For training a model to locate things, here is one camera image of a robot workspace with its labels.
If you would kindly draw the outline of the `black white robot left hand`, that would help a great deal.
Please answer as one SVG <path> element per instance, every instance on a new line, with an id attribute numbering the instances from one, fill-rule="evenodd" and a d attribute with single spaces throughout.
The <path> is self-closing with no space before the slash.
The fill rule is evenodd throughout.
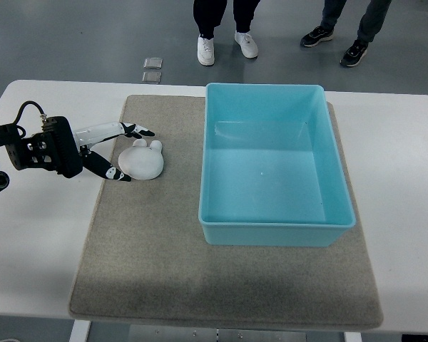
<path id="1" fill-rule="evenodd" d="M 91 151 L 94 145 L 112 140 L 120 135 L 124 135 L 128 138 L 142 138 L 143 136 L 153 137 L 155 133 L 135 123 L 123 123 L 118 121 L 94 125 L 74 131 L 73 137 L 83 167 L 105 180 L 130 182 L 131 177 L 129 175 L 123 173 L 119 168 L 112 165 L 97 152 Z"/>

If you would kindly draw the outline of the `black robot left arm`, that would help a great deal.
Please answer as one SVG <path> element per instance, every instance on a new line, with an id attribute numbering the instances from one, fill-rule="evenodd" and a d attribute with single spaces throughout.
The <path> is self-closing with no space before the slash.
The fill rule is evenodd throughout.
<path id="1" fill-rule="evenodd" d="M 40 113 L 41 132 L 26 137 L 19 125 L 26 106 L 32 105 Z M 72 178 L 83 170 L 83 162 L 68 120 L 62 116 L 49 117 L 42 107 L 32 101 L 24 102 L 12 123 L 0 125 L 0 147 L 4 146 L 16 170 L 40 168 Z M 9 176 L 0 170 L 0 192 L 9 186 Z"/>

